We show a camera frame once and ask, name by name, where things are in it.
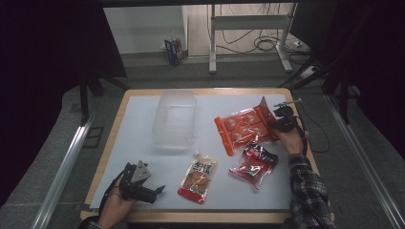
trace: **metal frame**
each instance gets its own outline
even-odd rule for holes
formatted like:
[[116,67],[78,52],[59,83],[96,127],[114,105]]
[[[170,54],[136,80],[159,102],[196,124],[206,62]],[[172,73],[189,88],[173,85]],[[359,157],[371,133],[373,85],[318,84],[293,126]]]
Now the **metal frame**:
[[343,135],[345,136],[346,140],[351,146],[352,151],[361,169],[363,170],[368,182],[370,183],[370,186],[372,187],[375,193],[375,196],[379,200],[388,219],[390,220],[391,225],[393,226],[394,229],[405,228],[405,219],[403,218],[403,215],[400,212],[398,205],[395,203],[389,190],[385,187],[377,171],[374,169],[372,163],[367,157],[366,152],[364,151],[359,140],[352,131],[351,126],[347,124],[345,120],[341,117],[339,113],[339,106],[337,105],[333,95],[325,95],[325,99],[328,101],[330,110],[333,113],[337,124],[339,125]]
[[286,15],[226,15],[215,16],[215,5],[211,5],[211,49],[209,53],[209,72],[217,72],[217,54],[215,31],[232,30],[283,30],[280,41],[277,41],[276,50],[282,61],[286,73],[292,73],[284,46],[295,12],[296,3],[293,3]]
[[66,182],[68,181],[69,175],[75,165],[78,153],[83,145],[84,139],[86,138],[87,133],[89,132],[90,127],[92,126],[95,113],[90,115],[88,121],[78,127],[74,139],[66,153],[63,161],[59,167],[59,170],[56,173],[56,176],[53,179],[48,194],[45,196],[44,201],[42,202],[41,207],[32,223],[31,229],[40,229],[47,228],[48,223],[51,220],[53,215],[54,208],[58,203],[60,196],[65,188]]

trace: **right hand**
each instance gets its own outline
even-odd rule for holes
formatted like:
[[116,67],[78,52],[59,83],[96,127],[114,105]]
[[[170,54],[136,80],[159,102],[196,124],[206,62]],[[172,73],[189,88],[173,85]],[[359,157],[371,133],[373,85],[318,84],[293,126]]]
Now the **right hand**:
[[[292,129],[290,132],[283,133],[275,131],[275,134],[280,138],[280,142],[289,155],[302,154],[304,151],[304,143],[297,129]],[[309,132],[305,131],[305,136],[309,136]]]

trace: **wall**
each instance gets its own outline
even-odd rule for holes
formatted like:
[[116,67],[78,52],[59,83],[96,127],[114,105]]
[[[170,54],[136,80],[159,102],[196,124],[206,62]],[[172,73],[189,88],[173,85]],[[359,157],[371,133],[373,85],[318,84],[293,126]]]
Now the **wall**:
[[162,52],[172,31],[186,49],[184,11],[182,6],[104,9],[119,53]]

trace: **table leg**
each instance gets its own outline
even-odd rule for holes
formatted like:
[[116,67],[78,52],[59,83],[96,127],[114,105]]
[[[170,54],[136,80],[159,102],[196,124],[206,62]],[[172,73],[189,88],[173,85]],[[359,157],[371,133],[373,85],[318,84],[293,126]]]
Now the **table leg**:
[[289,64],[288,58],[287,58],[286,53],[284,51],[284,46],[286,45],[286,40],[287,40],[287,35],[288,35],[288,32],[289,32],[289,27],[291,26],[292,17],[294,15],[294,11],[295,11],[296,6],[297,6],[297,4],[293,3],[291,8],[289,9],[288,17],[286,19],[286,24],[285,24],[285,27],[283,29],[283,33],[281,35],[280,41],[277,41],[277,45],[276,45],[277,53],[279,54],[279,57],[281,59],[281,62],[283,64],[283,67],[284,67],[284,70],[286,71],[286,73],[292,73],[292,67]]
[[217,72],[217,46],[215,44],[215,5],[211,5],[211,49],[209,51],[209,72]]
[[81,124],[83,127],[89,120],[89,100],[87,96],[87,84],[84,78],[80,82]]

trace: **person's arm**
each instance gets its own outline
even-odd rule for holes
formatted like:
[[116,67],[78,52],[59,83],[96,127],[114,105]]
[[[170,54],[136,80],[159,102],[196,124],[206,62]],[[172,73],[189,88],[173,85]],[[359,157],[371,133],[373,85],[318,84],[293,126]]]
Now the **person's arm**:
[[328,192],[322,179],[312,171],[309,160],[303,155],[304,144],[296,129],[288,133],[276,132],[288,153],[291,181],[291,215],[294,228],[336,228],[330,220]]

